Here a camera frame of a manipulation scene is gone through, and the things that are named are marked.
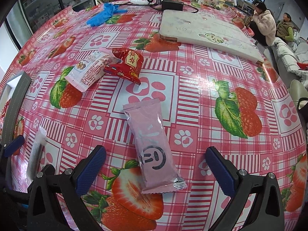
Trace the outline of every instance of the woman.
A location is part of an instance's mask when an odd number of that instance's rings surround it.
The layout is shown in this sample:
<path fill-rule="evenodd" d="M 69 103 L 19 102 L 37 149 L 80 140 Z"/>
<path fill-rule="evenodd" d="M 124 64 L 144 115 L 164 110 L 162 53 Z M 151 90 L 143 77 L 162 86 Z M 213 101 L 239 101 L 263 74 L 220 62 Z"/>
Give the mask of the woman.
<path fill-rule="evenodd" d="M 261 0 L 254 0 L 253 7 L 254 16 L 249 26 L 254 32 L 253 38 L 263 46 L 271 46 L 276 34 L 275 20 Z"/>
<path fill-rule="evenodd" d="M 283 20 L 277 25 L 277 36 L 284 40 L 286 43 L 294 41 L 293 23 L 291 16 L 288 13 L 283 14 Z"/>

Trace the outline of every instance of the white cutting board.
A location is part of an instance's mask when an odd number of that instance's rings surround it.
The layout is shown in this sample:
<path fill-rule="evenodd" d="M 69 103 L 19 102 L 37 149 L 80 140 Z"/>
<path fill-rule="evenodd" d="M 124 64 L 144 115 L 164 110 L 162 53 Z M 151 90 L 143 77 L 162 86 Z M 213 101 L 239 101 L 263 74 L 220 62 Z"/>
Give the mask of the white cutting board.
<path fill-rule="evenodd" d="M 165 10 L 159 34 L 167 40 L 225 51 L 254 63 L 263 62 L 259 51 L 237 26 L 211 15 Z"/>

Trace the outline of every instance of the olive vest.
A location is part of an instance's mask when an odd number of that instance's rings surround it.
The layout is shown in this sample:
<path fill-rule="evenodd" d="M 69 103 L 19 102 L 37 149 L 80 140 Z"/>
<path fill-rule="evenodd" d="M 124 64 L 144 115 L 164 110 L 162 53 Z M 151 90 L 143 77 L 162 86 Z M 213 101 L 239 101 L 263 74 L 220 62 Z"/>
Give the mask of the olive vest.
<path fill-rule="evenodd" d="M 281 20 L 277 25 L 277 36 L 279 36 L 281 38 L 288 36 L 289 35 L 288 27 L 293 28 L 293 23 L 292 22 L 284 22 L 283 20 Z"/>

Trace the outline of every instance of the pink fluffy jacket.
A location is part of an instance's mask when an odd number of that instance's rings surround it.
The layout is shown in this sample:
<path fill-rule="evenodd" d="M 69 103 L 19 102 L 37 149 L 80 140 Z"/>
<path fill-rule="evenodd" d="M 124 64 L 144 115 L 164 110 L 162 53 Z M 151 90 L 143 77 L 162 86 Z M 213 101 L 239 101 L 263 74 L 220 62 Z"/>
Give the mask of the pink fluffy jacket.
<path fill-rule="evenodd" d="M 268 46 L 273 44 L 276 34 L 276 23 L 269 10 L 260 15 L 254 14 L 252 20 L 257 24 L 260 33 L 265 36 Z"/>

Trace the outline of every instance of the blue glove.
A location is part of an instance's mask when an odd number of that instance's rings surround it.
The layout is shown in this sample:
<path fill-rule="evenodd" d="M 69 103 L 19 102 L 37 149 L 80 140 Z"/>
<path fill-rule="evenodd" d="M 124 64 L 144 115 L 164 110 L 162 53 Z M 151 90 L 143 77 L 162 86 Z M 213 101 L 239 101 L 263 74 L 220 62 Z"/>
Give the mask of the blue glove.
<path fill-rule="evenodd" d="M 99 26 L 103 24 L 105 21 L 110 19 L 113 14 L 116 13 L 125 13 L 127 9 L 118 9 L 119 5 L 113 5 L 111 3 L 104 4 L 104 10 L 98 13 L 96 16 L 92 17 L 87 21 L 87 24 L 91 25 L 91 27 Z"/>

